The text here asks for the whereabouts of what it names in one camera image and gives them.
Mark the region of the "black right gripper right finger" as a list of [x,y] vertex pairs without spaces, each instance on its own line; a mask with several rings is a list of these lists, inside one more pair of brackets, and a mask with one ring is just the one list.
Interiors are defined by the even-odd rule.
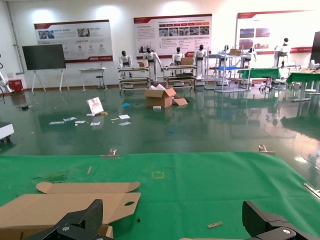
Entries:
[[259,209],[252,201],[242,203],[242,225],[250,240],[311,240],[283,216]]

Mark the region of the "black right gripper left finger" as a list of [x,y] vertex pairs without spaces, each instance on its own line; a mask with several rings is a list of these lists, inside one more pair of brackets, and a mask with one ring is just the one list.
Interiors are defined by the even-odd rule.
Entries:
[[95,199],[84,210],[67,213],[56,225],[28,240],[102,240],[99,229],[103,221],[103,201]]

